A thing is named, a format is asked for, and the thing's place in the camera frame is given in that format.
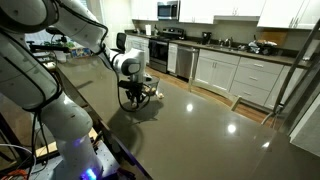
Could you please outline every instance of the dark countertop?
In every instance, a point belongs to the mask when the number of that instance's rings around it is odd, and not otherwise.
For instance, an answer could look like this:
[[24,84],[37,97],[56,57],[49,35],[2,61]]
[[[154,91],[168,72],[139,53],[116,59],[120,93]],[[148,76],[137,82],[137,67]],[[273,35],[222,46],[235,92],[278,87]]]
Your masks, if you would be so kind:
[[[147,35],[136,34],[136,33],[126,33],[126,34],[131,35],[131,36],[142,37],[142,38],[154,37],[154,36],[147,36]],[[184,46],[192,46],[194,48],[216,51],[216,52],[221,52],[221,53],[226,53],[226,54],[232,54],[232,55],[237,55],[237,56],[241,56],[241,57],[253,58],[253,59],[257,59],[257,60],[282,64],[282,65],[289,65],[289,66],[292,65],[292,63],[295,60],[295,58],[286,57],[286,56],[263,56],[263,55],[259,55],[259,54],[247,53],[244,51],[228,51],[228,50],[223,50],[223,49],[221,50],[218,48],[211,48],[211,47],[207,47],[206,45],[197,44],[197,42],[188,41],[188,40],[173,40],[173,41],[170,41],[170,43],[175,43],[175,44],[184,45]],[[306,69],[310,65],[311,65],[310,61],[300,61],[298,67]]]
[[164,99],[127,113],[119,108],[114,73],[97,57],[58,66],[154,179],[320,179],[319,157],[219,101],[160,81]]

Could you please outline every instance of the sink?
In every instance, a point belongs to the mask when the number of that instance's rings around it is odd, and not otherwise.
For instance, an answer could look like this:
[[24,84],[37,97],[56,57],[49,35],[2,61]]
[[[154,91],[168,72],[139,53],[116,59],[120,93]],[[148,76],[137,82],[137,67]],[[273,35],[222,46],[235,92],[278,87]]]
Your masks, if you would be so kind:
[[238,48],[233,48],[233,47],[226,47],[226,46],[219,46],[219,45],[206,45],[206,47],[208,48],[212,48],[212,49],[218,49],[218,50],[222,50],[222,51],[232,51],[232,52],[238,52]]

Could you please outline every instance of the stainless steel microwave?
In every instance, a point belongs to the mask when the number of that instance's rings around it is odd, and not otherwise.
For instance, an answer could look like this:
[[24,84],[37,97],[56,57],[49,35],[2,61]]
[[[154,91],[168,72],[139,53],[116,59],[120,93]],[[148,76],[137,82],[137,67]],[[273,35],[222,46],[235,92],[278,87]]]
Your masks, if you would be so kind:
[[158,1],[159,20],[178,20],[180,1]]

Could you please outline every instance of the bottle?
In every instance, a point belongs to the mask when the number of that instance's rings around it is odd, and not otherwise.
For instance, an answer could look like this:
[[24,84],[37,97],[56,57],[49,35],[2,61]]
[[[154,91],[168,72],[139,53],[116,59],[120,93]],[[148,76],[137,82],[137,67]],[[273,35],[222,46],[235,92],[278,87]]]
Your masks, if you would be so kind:
[[155,35],[155,36],[158,36],[158,32],[159,32],[159,31],[158,31],[157,25],[155,24],[155,25],[154,25],[154,35]]

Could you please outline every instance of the stainless steel dishwasher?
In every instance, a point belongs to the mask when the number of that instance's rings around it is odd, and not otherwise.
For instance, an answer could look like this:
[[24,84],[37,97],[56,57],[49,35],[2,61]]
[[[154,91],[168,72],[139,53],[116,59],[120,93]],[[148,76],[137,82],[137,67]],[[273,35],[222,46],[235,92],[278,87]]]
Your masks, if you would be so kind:
[[176,64],[176,75],[190,78],[194,74],[195,68],[197,65],[199,57],[199,49],[187,46],[178,46],[177,54],[177,64]]

